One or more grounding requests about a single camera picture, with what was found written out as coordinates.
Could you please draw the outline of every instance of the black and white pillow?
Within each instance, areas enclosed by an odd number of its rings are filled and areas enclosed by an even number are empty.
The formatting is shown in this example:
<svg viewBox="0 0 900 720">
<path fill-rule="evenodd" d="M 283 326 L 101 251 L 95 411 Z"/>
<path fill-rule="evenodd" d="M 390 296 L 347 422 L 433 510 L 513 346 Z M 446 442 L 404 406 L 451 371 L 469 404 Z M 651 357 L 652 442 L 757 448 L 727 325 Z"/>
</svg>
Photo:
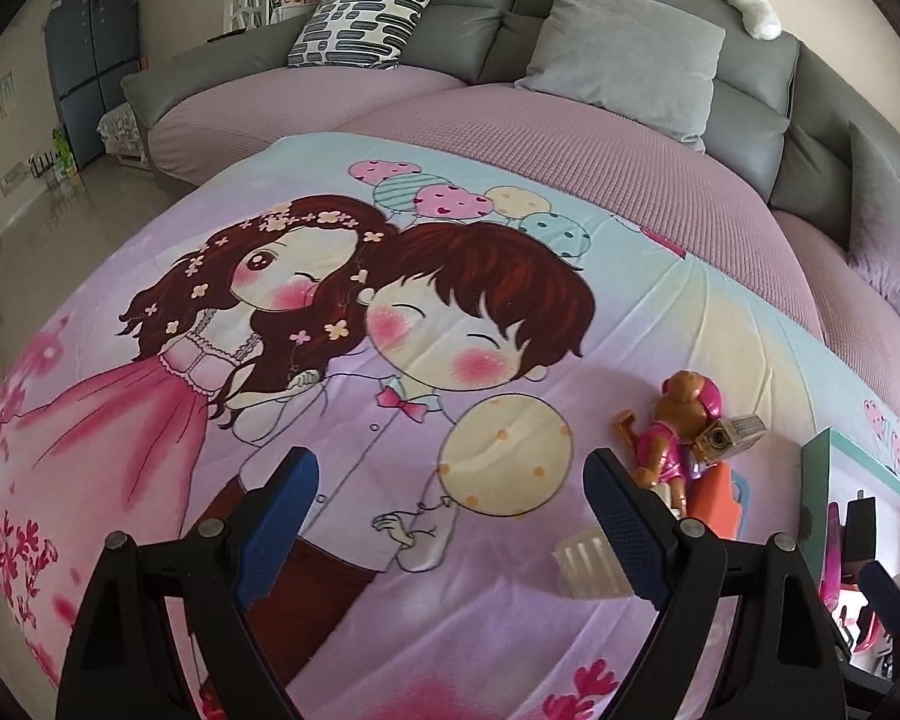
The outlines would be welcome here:
<svg viewBox="0 0 900 720">
<path fill-rule="evenodd" d="M 287 64 L 395 67 L 428 4 L 430 0 L 320 0 Z"/>
</svg>

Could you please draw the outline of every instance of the sofa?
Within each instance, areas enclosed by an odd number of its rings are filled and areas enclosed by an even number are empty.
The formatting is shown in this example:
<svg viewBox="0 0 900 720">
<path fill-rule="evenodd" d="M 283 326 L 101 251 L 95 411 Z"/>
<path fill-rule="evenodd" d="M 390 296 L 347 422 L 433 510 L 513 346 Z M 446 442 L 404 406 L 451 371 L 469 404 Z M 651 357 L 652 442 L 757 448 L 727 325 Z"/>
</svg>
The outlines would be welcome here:
<svg viewBox="0 0 900 720">
<path fill-rule="evenodd" d="M 277 139 L 344 131 L 510 170 L 650 226 L 824 341 L 900 416 L 900 318 L 847 266 L 850 129 L 900 175 L 900 135 L 792 34 L 756 41 L 721 0 L 658 0 L 727 32 L 706 155 L 514 87 L 553 0 L 433 0 L 389 71 L 285 67 L 308 15 L 127 76 L 158 180 L 179 196 Z"/>
</svg>

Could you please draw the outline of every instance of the floor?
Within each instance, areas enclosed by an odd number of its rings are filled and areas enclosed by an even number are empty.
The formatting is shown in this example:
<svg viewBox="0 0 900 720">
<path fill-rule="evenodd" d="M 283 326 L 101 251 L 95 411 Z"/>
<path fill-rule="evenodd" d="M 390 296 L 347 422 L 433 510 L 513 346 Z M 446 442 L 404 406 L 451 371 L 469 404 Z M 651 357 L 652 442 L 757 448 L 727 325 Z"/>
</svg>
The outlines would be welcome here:
<svg viewBox="0 0 900 720">
<path fill-rule="evenodd" d="M 149 172 L 101 157 L 26 209 L 0 240 L 0 381 L 70 293 L 172 204 Z M 1 591 L 0 674 L 34 720 L 53 718 L 55 692 L 26 649 Z"/>
</svg>

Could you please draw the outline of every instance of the metal rivet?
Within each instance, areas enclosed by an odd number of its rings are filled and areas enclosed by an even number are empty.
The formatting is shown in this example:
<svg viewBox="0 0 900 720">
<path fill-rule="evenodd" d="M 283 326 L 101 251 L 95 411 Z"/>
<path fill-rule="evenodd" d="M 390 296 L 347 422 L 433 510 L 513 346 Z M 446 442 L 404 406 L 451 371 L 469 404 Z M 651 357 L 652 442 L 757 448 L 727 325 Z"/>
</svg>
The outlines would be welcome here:
<svg viewBox="0 0 900 720">
<path fill-rule="evenodd" d="M 123 531 L 114 531 L 103 540 L 103 545 L 113 551 L 122 549 L 125 544 L 127 544 L 127 534 Z"/>
<path fill-rule="evenodd" d="M 197 525 L 197 533 L 204 538 L 213 538 L 223 533 L 223 520 L 221 519 L 204 519 L 202 523 Z"/>
<path fill-rule="evenodd" d="M 787 536 L 787 533 L 778 533 L 773 537 L 773 543 L 784 552 L 793 552 L 794 549 L 797 549 L 797 543 L 792 536 Z"/>
<path fill-rule="evenodd" d="M 690 538 L 700 538 L 706 533 L 706 525 L 703 525 L 703 522 L 700 522 L 698 519 L 682 519 L 680 521 L 680 529 L 683 531 L 684 536 L 690 536 Z"/>
</svg>

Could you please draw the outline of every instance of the cartoon boy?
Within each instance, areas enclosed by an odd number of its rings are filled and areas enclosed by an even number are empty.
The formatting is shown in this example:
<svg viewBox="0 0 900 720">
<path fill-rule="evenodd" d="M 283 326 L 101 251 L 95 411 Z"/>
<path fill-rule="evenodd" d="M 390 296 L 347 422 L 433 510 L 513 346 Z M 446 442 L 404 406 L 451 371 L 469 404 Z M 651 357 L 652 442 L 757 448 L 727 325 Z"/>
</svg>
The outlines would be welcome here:
<svg viewBox="0 0 900 720">
<path fill-rule="evenodd" d="M 501 224 L 423 224 L 367 262 L 365 331 L 395 369 L 384 379 L 336 374 L 282 413 L 264 404 L 234 432 L 317 455 L 317 499 L 271 597 L 248 618 L 283 683 L 336 628 L 377 573 L 439 565 L 458 507 L 437 474 L 453 427 L 439 391 L 538 381 L 581 356 L 593 293 L 548 247 Z M 226 514 L 241 488 L 266 483 L 278 459 L 258 453 L 207 512 Z"/>
</svg>

